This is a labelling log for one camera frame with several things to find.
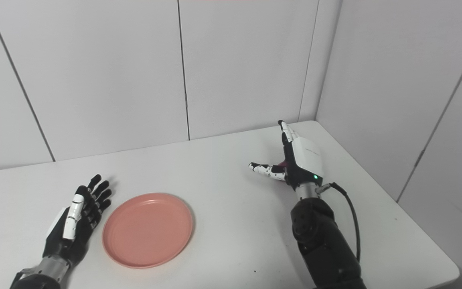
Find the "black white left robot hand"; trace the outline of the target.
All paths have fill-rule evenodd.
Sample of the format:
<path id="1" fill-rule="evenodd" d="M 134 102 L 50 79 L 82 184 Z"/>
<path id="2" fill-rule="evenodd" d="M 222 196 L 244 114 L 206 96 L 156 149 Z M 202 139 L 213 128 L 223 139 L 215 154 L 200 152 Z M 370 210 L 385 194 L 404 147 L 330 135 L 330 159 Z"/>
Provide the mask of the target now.
<path id="1" fill-rule="evenodd" d="M 75 192 L 71 205 L 54 222 L 45 243 L 42 257 L 59 257 L 70 267 L 81 262 L 88 251 L 88 242 L 99 225 L 103 212 L 111 205 L 108 180 L 95 175 L 88 185 Z"/>

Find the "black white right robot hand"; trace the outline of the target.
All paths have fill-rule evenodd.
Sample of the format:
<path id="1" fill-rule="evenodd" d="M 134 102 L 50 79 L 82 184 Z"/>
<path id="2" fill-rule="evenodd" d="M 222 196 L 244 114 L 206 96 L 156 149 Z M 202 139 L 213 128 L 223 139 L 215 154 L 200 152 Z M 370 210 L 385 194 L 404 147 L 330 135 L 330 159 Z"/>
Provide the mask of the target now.
<path id="1" fill-rule="evenodd" d="M 278 165 L 251 162 L 249 168 L 260 175 L 284 181 L 294 190 L 304 184 L 321 187 L 323 161 L 319 146 L 300 136 L 287 122 L 279 120 L 278 125 L 281 128 L 284 161 Z"/>

